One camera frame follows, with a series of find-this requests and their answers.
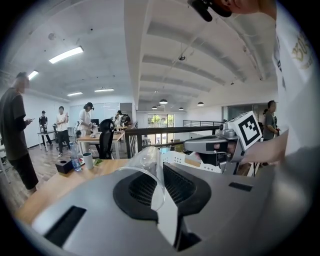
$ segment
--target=black shorts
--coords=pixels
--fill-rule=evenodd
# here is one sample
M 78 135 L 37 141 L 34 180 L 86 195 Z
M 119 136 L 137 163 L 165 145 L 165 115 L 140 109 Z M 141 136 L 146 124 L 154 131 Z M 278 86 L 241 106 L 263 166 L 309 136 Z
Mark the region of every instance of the black shorts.
M 19 173 L 27 190 L 33 189 L 38 184 L 39 181 L 29 154 L 17 160 L 9 160 L 9 162 Z

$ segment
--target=white sleeve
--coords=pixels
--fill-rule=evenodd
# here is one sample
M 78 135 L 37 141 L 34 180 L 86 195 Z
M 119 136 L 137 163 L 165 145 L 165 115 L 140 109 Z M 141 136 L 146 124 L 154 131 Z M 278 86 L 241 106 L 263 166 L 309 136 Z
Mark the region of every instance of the white sleeve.
M 85 110 L 81 110 L 79 114 L 79 125 L 81 125 L 85 121 L 86 115 Z

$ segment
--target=ceiling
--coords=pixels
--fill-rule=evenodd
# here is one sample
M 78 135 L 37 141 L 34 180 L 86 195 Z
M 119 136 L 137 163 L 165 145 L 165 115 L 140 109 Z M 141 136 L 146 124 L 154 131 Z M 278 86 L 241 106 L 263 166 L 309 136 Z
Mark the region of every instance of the ceiling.
M 275 77 L 271 18 L 211 14 L 213 21 L 205 22 L 187 0 L 48 0 L 12 33 L 0 81 L 36 70 L 31 89 L 51 97 L 130 96 L 139 106 L 166 99 L 178 110 L 218 88 L 254 89 Z M 78 46 L 83 53 L 49 62 Z M 115 91 L 95 93 L 99 88 Z M 76 92 L 83 94 L 67 96 Z
M 62 99 L 132 96 L 123 10 L 121 0 L 50 0 L 35 6 L 7 42 L 2 77 L 12 80 L 18 72 L 36 70 L 30 88 Z M 49 62 L 78 46 L 83 53 Z M 94 92 L 100 88 L 115 91 Z M 67 96 L 75 92 L 83 94 Z
M 217 87 L 265 81 L 272 63 L 275 22 L 264 14 L 205 22 L 187 0 L 154 0 L 142 35 L 139 105 L 167 99 L 175 107 Z

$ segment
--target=white basket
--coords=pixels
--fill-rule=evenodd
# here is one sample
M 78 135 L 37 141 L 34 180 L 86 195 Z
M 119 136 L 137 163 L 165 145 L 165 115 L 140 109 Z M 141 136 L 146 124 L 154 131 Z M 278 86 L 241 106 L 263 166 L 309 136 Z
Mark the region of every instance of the white basket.
M 167 153 L 161 154 L 161 167 L 163 167 L 163 162 L 173 164 L 177 163 L 184 166 L 189 166 L 196 169 L 205 170 L 208 172 L 218 173 L 221 174 L 221 169 L 218 166 L 214 166 L 212 164 L 205 164 L 201 161 L 200 167 L 186 163 L 186 157 L 192 157 L 194 153 L 190 154 L 189 156 L 184 153 L 179 153 L 176 151 L 168 151 Z

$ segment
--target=computer monitor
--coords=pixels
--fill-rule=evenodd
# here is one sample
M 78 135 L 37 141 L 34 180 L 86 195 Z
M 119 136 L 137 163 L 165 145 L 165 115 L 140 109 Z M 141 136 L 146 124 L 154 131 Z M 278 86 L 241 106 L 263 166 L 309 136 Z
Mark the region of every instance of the computer monitor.
M 93 123 L 96 126 L 99 126 L 99 119 L 91 119 L 91 123 Z

